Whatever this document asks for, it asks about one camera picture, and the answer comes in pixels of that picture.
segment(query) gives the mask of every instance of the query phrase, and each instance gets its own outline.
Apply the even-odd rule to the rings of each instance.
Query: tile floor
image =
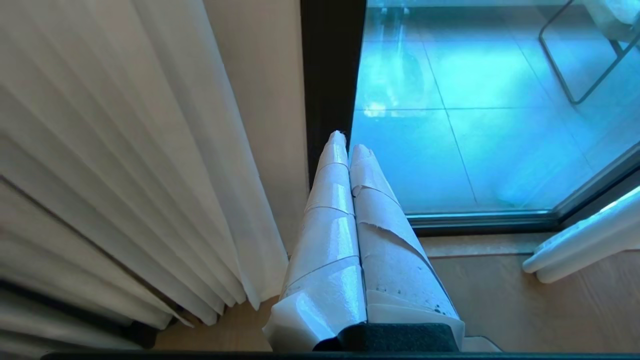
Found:
[[[555,6],[367,9],[351,145],[407,213],[550,209],[640,141],[640,50],[571,106]],[[615,55],[583,6],[545,32],[578,96]]]

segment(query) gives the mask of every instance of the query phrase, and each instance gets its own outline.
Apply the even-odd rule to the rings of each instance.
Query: wall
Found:
[[[308,195],[298,0],[204,0],[285,248]]]

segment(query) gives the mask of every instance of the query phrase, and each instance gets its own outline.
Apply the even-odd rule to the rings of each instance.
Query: sliding glass door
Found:
[[[559,229],[616,186],[637,186],[633,26],[612,35],[598,13],[560,0],[370,0],[348,18],[331,1],[301,3],[307,131],[324,124],[372,149],[421,234]],[[305,28],[305,7],[339,31]],[[356,73],[314,88],[319,68],[307,62],[324,57],[357,61]]]

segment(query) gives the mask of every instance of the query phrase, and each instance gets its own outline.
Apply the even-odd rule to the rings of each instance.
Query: sheer curtain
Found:
[[[554,282],[596,261],[640,245],[640,187],[542,243],[522,265]]]
[[[53,246],[24,192],[82,236],[60,230],[52,274],[79,266],[120,298],[38,269],[13,281],[166,325],[162,302],[77,253],[90,241],[206,324],[280,293],[287,256],[201,0],[3,1],[0,22],[2,194],[47,224],[3,215],[16,228],[3,246],[43,259]]]
[[[74,347],[140,349],[129,340],[3,290],[0,290],[0,329],[0,343],[9,343],[13,348],[7,350],[20,355],[31,355],[27,349],[38,351],[38,347],[46,347],[47,344],[51,344],[51,351]],[[54,343],[62,345],[56,348]],[[25,349],[16,349],[18,344]],[[46,348],[39,351],[48,352]]]

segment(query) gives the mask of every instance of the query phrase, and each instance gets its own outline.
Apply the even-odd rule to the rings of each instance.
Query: tape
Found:
[[[332,208],[354,215],[351,191],[340,184],[315,184],[309,194],[305,212],[314,208]]]
[[[358,267],[360,267],[360,258],[358,256],[351,256],[349,258],[340,259],[334,261],[333,263],[329,263],[319,269],[316,269],[313,272],[310,272],[309,274],[304,275],[298,280],[292,282],[291,285],[289,285],[282,292],[280,300],[286,299],[287,297],[290,297],[298,291],[308,288],[313,284],[326,281],[329,276],[354,265],[358,265]]]
[[[324,146],[322,154],[320,154],[320,159],[318,161],[318,169],[316,170],[316,176],[317,176],[317,173],[320,170],[322,170],[323,167],[329,164],[341,164],[348,169],[349,168],[348,159],[349,157],[347,155],[347,149],[344,147],[344,145],[339,145],[336,143],[327,143]]]
[[[345,327],[366,320],[362,270],[352,265],[275,304],[262,331],[274,351],[308,352]]]
[[[349,169],[342,164],[332,163],[316,173],[314,187],[319,184],[333,183],[349,186]]]
[[[358,197],[360,190],[366,187],[385,194],[400,206],[400,202],[398,202],[396,195],[391,190],[391,186],[383,175],[380,164],[378,164],[373,152],[371,152],[370,156],[361,158],[357,163],[352,164],[349,176],[351,178],[351,193],[354,197]]]
[[[289,262],[285,288],[318,268],[359,255],[353,215],[334,209],[316,208],[305,215],[304,224]]]

